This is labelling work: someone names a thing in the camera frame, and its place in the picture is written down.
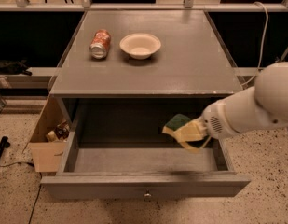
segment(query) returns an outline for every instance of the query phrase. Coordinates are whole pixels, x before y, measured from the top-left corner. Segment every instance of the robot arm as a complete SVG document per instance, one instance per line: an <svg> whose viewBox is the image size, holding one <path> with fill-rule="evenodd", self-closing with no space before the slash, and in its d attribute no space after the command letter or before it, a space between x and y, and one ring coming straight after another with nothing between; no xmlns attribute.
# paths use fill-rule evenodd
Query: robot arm
<svg viewBox="0 0 288 224"><path fill-rule="evenodd" d="M288 62L267 67L253 87L209 105L201 118L216 139L288 127Z"/></svg>

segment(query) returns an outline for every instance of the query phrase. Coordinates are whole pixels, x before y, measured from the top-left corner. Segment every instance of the cabinet top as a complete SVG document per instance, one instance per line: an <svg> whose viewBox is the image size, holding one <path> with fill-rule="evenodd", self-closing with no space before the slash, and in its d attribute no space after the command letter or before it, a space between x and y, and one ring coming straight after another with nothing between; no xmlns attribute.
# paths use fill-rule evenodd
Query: cabinet top
<svg viewBox="0 0 288 224"><path fill-rule="evenodd" d="M106 59L91 57L95 32L112 36ZM124 53L120 40L149 33L161 49L146 60ZM202 11L89 11L52 87L58 97L228 95L242 89Z"/></svg>

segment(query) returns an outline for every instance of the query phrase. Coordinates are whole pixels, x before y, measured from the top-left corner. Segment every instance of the cardboard box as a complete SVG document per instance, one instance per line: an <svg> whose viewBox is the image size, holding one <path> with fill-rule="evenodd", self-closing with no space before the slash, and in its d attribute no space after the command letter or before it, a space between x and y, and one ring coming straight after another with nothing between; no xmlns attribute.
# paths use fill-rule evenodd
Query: cardboard box
<svg viewBox="0 0 288 224"><path fill-rule="evenodd" d="M28 145L32 151L34 167L37 172L57 172L66 142L48 142L46 134L63 122L58 102L49 97L37 122Z"/></svg>

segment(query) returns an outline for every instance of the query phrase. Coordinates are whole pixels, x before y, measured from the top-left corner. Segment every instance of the small object in box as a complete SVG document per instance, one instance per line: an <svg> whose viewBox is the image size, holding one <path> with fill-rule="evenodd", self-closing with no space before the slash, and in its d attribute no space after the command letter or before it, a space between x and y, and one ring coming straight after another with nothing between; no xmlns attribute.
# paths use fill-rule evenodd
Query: small object in box
<svg viewBox="0 0 288 224"><path fill-rule="evenodd" d="M50 131L46 138L49 142L66 141L69 136L69 125L65 121L59 124L53 131Z"/></svg>
<svg viewBox="0 0 288 224"><path fill-rule="evenodd" d="M111 36L105 29L98 30L89 46L92 57L105 58L110 49L110 41Z"/></svg>

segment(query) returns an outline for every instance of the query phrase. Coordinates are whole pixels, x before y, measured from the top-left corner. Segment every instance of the white bowl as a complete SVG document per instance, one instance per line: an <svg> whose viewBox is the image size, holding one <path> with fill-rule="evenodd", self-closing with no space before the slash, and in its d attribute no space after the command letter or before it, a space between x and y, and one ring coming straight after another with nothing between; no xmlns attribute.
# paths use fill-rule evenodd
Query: white bowl
<svg viewBox="0 0 288 224"><path fill-rule="evenodd" d="M119 46L132 58L142 60L158 51L161 47L161 42L150 34L131 34L125 36Z"/></svg>

